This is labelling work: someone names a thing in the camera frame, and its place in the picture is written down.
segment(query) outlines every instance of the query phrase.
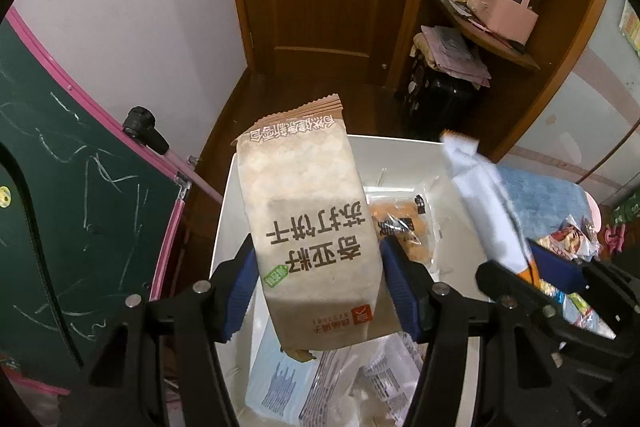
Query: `yellow smiley sticker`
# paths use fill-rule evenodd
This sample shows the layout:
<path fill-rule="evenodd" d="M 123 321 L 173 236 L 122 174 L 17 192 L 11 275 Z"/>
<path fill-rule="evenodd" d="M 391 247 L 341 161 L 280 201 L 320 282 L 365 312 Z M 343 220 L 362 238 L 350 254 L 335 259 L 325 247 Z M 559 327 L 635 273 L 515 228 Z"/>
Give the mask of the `yellow smiley sticker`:
<path fill-rule="evenodd" d="M 7 188 L 0 187 L 0 208 L 6 208 L 11 204 L 11 191 Z"/>

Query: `green chalkboard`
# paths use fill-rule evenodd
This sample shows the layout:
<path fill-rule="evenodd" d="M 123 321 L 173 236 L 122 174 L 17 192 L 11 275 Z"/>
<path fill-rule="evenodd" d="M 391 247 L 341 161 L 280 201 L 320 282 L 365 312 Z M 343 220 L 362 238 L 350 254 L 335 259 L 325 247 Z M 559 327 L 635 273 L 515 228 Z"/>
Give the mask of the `green chalkboard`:
<path fill-rule="evenodd" d="M 180 187 L 76 103 L 7 20 L 0 24 L 0 142 L 26 178 L 54 291 L 85 359 L 127 295 L 148 297 Z M 47 305 L 22 202 L 4 169 L 1 186 L 12 200 L 0 206 L 0 353 L 26 377 L 68 387 L 77 367 Z"/>

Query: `wooden shelf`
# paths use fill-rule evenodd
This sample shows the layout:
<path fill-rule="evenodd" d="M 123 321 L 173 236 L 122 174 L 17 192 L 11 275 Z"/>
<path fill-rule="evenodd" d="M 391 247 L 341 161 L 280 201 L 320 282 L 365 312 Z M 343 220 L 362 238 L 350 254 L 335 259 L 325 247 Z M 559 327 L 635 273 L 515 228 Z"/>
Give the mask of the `wooden shelf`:
<path fill-rule="evenodd" d="M 527 70 L 539 70 L 539 65 L 528 53 L 520 54 L 516 50 L 510 48 L 506 44 L 503 44 L 498 39 L 493 38 L 487 32 L 482 31 L 467 21 L 464 17 L 458 15 L 454 7 L 447 0 L 438 0 L 442 9 L 446 12 L 447 16 L 453 22 L 460 32 L 470 41 L 475 42 L 481 48 L 486 49 L 488 52 L 498 55 L 505 60 L 513 62 Z"/>

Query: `wooden floor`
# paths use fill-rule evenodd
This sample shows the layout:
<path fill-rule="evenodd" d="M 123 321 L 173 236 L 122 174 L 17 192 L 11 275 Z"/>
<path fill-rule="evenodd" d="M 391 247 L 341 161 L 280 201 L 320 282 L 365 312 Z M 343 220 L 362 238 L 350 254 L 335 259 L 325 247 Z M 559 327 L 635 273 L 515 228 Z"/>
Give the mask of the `wooden floor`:
<path fill-rule="evenodd" d="M 290 76 L 247 77 L 239 82 L 218 118 L 196 171 L 222 193 L 235 152 L 235 147 L 231 146 L 234 138 L 263 116 L 299 107 L 334 92 L 342 101 L 348 133 L 402 136 L 399 102 L 393 90 L 386 87 Z M 209 278 L 219 211 L 220 206 L 215 201 L 197 187 L 191 189 L 177 237 L 177 246 L 184 245 L 184 254 L 176 270 L 176 291 L 196 280 Z M 177 250 L 179 248 L 174 248 L 174 257 L 177 257 Z"/>

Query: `black suitcase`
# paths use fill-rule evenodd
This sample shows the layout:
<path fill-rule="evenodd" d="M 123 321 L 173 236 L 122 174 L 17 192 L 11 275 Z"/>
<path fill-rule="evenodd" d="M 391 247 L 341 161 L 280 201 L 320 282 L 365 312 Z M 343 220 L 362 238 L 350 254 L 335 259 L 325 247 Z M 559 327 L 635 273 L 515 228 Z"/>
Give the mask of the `black suitcase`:
<path fill-rule="evenodd" d="M 440 141 L 443 130 L 456 129 L 476 92 L 468 80 L 432 70 L 418 54 L 402 105 L 405 134 Z"/>

